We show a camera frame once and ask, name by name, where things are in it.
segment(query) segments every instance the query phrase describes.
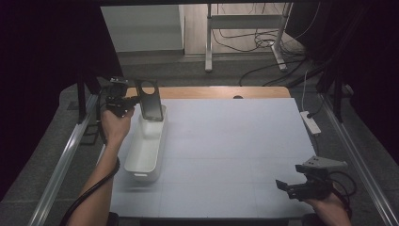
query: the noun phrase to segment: forearm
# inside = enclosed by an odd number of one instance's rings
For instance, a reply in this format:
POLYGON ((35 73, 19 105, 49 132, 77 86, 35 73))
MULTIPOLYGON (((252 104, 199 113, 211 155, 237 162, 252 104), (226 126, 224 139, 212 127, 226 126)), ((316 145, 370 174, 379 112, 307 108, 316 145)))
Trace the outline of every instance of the forearm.
MULTIPOLYGON (((116 166, 121 141, 106 145, 96 168, 89 176, 80 195, 101 181, 116 166)), ((73 212, 69 225, 105 225, 111 203, 113 179, 108 180, 82 202, 73 212)))

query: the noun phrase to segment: wall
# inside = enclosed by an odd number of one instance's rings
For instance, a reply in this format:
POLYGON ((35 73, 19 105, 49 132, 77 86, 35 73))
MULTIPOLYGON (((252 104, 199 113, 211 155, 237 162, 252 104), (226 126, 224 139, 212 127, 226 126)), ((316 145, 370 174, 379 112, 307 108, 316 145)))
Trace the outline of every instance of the wall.
POLYGON ((179 6, 102 7, 117 52, 182 50, 179 6))

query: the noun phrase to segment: table leg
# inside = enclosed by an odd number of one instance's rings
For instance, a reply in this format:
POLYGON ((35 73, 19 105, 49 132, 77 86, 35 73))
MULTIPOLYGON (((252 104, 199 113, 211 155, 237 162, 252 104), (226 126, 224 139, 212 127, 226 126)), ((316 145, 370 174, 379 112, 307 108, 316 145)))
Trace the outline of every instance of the table leg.
POLYGON ((212 4, 208 4, 208 16, 207 16, 207 27, 206 27, 206 52, 205 52, 205 71, 212 71, 212 4))

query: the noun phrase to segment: white plastic tray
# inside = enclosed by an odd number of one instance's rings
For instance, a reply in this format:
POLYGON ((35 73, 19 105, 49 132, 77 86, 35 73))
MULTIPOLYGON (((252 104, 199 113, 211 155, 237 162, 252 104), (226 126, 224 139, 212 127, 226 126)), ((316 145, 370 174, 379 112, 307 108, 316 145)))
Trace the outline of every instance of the white plastic tray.
POLYGON ((141 114, 138 117, 124 165, 138 181, 155 181, 159 177, 167 131, 167 108, 162 105, 162 110, 163 121, 144 120, 141 114))

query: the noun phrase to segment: white device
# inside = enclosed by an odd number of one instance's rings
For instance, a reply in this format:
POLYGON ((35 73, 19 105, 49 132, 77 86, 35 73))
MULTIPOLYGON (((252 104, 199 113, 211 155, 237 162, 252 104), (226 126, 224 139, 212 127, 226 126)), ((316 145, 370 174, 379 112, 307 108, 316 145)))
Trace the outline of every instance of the white device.
POLYGON ((309 112, 302 111, 300 112, 300 116, 302 116, 302 120, 305 122, 306 127, 309 129, 312 135, 318 135, 322 131, 320 130, 319 126, 317 126, 316 122, 313 118, 308 119, 309 112))

